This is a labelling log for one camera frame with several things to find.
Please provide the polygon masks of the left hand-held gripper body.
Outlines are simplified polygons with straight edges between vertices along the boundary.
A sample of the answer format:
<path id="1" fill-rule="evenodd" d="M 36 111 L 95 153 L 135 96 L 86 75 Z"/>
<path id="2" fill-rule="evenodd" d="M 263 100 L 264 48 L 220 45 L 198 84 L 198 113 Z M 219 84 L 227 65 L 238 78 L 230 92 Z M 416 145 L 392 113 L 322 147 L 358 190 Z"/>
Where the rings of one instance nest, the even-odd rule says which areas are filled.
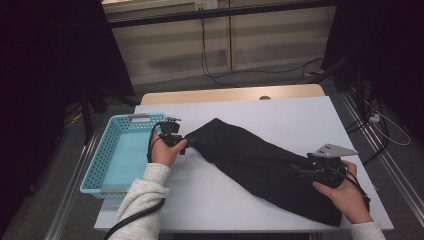
<path id="1" fill-rule="evenodd" d="M 178 134 L 179 129 L 179 119 L 176 118 L 167 118 L 165 121 L 159 123 L 158 136 L 163 142 L 161 145 L 163 150 L 169 150 L 184 140 L 184 138 Z"/>

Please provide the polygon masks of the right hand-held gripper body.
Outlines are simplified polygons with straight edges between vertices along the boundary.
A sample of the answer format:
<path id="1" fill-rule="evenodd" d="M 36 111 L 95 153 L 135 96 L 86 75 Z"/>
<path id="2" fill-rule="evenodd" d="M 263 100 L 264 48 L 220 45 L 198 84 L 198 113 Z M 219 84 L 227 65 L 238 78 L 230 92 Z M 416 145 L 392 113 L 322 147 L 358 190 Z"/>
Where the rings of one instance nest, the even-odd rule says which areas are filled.
<path id="1" fill-rule="evenodd" d="M 307 154 L 308 167 L 310 172 L 309 179 L 324 184 L 331 188 L 339 187 L 346 179 L 347 169 L 341 158 L 345 156 L 354 156 L 358 152 L 354 149 L 348 149 L 334 144 L 324 144 L 322 147 L 312 153 Z"/>

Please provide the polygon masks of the black pants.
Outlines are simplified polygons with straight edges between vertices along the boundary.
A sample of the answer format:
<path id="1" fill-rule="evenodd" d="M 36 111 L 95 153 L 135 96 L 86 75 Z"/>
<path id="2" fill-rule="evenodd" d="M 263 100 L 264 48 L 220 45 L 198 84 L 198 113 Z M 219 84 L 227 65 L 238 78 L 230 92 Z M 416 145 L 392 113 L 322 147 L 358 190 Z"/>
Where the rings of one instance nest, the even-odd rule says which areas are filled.
<path id="1" fill-rule="evenodd" d="M 338 226 L 342 213 L 290 164 L 308 159 L 217 118 L 188 133 L 194 149 L 252 195 L 307 219 Z"/>

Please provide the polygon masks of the light blue plastic basket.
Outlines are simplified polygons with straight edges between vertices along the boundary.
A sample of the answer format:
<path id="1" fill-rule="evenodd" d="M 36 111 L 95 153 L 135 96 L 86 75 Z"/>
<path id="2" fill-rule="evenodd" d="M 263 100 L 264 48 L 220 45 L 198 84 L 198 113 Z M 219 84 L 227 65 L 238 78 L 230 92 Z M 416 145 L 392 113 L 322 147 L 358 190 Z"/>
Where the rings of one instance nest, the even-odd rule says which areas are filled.
<path id="1" fill-rule="evenodd" d="M 164 113 L 112 116 L 94 152 L 80 191 L 99 199 L 123 198 L 147 167 L 148 142 L 153 126 Z"/>

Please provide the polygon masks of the person's left hand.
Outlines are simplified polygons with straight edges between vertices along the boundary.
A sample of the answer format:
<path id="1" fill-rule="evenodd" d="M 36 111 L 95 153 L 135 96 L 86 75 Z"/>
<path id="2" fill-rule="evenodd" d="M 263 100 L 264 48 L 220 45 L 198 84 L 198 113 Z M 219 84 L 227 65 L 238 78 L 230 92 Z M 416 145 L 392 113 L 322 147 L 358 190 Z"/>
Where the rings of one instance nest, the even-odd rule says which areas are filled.
<path id="1" fill-rule="evenodd" d="M 187 145 L 183 139 L 174 147 L 165 144 L 162 138 L 156 132 L 153 133 L 153 143 L 151 146 L 151 162 L 171 167 L 176 160 L 177 154 Z"/>

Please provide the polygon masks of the person's right hand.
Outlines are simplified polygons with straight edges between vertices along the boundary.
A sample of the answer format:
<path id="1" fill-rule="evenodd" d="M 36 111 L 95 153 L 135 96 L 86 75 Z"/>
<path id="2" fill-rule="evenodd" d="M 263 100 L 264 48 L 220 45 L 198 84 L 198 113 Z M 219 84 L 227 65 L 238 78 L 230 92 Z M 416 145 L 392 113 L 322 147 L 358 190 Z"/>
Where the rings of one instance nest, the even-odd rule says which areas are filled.
<path id="1" fill-rule="evenodd" d="M 330 188 L 319 182 L 314 182 L 313 187 L 328 197 L 351 224 L 372 222 L 373 219 L 367 210 L 361 192 L 351 183 L 357 177 L 357 166 L 345 160 L 343 160 L 343 164 L 347 168 L 348 179 L 344 180 L 338 188 Z"/>

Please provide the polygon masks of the light wooden table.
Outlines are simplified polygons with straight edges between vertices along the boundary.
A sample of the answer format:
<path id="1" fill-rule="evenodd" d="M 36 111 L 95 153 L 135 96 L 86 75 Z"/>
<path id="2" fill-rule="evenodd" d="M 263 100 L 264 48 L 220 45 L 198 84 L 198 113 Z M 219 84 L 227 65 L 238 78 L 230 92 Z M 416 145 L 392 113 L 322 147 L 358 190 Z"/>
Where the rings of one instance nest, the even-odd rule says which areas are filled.
<path id="1" fill-rule="evenodd" d="M 324 96 L 318 84 L 243 87 L 228 89 L 192 90 L 148 93 L 141 99 L 142 105 L 200 103 L 218 101 L 259 100 L 261 96 L 271 99 L 304 98 Z"/>

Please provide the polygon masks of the white table cover board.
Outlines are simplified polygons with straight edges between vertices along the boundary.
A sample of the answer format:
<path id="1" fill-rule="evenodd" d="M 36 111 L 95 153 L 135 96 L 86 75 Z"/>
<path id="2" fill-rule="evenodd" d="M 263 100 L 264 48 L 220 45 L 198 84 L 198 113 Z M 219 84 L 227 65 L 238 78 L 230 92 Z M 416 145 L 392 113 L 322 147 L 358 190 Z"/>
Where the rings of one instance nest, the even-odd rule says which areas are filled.
<path id="1" fill-rule="evenodd" d="M 182 120 L 185 135 L 214 118 L 240 126 L 267 142 L 306 155 L 326 143 L 353 147 L 329 97 L 180 104 L 142 104 L 136 113 L 162 112 Z M 163 233 L 335 232 L 253 196 L 196 151 L 179 156 L 167 181 Z"/>

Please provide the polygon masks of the black metal stand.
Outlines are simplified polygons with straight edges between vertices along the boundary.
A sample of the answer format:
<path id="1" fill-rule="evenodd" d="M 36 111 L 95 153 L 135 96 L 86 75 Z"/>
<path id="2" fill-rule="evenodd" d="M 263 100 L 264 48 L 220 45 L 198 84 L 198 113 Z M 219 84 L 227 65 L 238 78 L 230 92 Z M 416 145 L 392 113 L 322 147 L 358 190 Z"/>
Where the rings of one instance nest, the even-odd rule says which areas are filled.
<path id="1" fill-rule="evenodd" d="M 363 68 L 356 57 L 342 57 L 337 63 L 326 69 L 321 75 L 315 77 L 311 84 L 320 84 L 327 78 L 334 79 L 334 85 L 338 92 L 348 91 L 354 88 L 357 111 L 365 116 L 365 86 Z"/>
<path id="2" fill-rule="evenodd" d="M 108 109 L 108 105 L 103 99 L 104 96 L 112 97 L 113 99 L 122 102 L 128 106 L 135 107 L 138 105 L 138 102 L 136 102 L 135 100 L 129 99 L 126 96 L 118 94 L 99 84 L 85 85 L 80 92 L 80 106 L 85 130 L 85 145 L 89 143 L 89 140 L 93 136 L 90 107 L 93 107 L 96 112 L 106 112 Z"/>

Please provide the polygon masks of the black metal beam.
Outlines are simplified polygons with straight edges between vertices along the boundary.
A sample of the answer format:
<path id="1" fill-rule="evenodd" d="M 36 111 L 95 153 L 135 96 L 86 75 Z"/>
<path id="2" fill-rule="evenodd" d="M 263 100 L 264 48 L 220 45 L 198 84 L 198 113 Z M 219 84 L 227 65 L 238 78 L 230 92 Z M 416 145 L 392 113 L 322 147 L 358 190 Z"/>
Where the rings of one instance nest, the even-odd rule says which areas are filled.
<path id="1" fill-rule="evenodd" d="M 340 1 L 341 0 L 295 0 L 285 3 L 230 7 L 213 10 L 172 13 L 148 17 L 121 18 L 117 20 L 109 20 L 108 25 L 111 28 L 122 28 L 169 22 L 210 19 L 218 17 L 239 16 L 278 11 L 291 11 L 318 7 L 337 6 Z"/>

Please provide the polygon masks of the black curtain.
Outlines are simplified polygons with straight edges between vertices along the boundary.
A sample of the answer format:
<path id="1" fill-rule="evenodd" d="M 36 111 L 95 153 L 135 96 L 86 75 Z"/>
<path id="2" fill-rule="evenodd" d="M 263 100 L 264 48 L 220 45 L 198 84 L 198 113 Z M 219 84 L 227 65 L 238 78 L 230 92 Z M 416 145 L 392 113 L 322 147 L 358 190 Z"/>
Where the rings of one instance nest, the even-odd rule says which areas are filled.
<path id="1" fill-rule="evenodd" d="M 66 107 L 134 93 L 102 0 L 0 0 L 0 237 L 54 148 Z"/>
<path id="2" fill-rule="evenodd" d="M 321 67 L 345 88 L 357 69 L 424 141 L 424 0 L 337 0 Z"/>

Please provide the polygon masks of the aluminium floor rail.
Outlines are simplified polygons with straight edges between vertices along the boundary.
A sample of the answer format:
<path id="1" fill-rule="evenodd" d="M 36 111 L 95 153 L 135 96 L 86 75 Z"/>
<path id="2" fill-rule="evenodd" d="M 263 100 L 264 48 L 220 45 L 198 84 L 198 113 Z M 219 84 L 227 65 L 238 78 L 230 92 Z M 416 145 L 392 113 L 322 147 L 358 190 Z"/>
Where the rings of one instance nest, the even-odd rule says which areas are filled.
<path id="1" fill-rule="evenodd" d="M 80 183 L 84 177 L 85 169 L 89 163 L 89 157 L 94 151 L 97 142 L 97 137 L 92 135 L 83 145 L 81 154 L 78 158 L 76 167 L 73 171 L 66 191 L 60 201 L 58 209 L 54 215 L 52 223 L 44 237 L 44 240 L 60 240 L 65 229 L 68 217 L 71 213 L 75 197 L 79 192 Z"/>
<path id="2" fill-rule="evenodd" d="M 378 153 L 377 159 L 382 163 L 410 209 L 420 224 L 424 227 L 424 200 L 406 178 L 389 151 L 387 149 L 380 150 L 383 145 L 383 141 L 378 137 L 376 130 L 374 130 L 369 124 L 365 124 L 359 118 L 359 113 L 356 111 L 356 104 L 354 103 L 353 98 L 349 94 L 345 93 L 341 93 L 340 98 L 343 100 L 349 113 L 355 120 L 355 124 L 358 126 L 362 125 L 360 128 L 361 133 L 367 139 L 373 151 Z"/>

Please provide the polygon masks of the white wall socket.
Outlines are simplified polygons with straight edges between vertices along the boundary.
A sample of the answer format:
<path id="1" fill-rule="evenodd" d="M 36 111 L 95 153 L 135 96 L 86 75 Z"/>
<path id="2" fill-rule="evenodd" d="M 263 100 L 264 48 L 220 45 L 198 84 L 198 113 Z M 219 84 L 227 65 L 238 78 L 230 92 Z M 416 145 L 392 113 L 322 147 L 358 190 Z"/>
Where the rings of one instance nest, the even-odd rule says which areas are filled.
<path id="1" fill-rule="evenodd" d="M 211 10 L 218 8 L 218 0 L 196 0 L 194 2 L 196 10 Z"/>

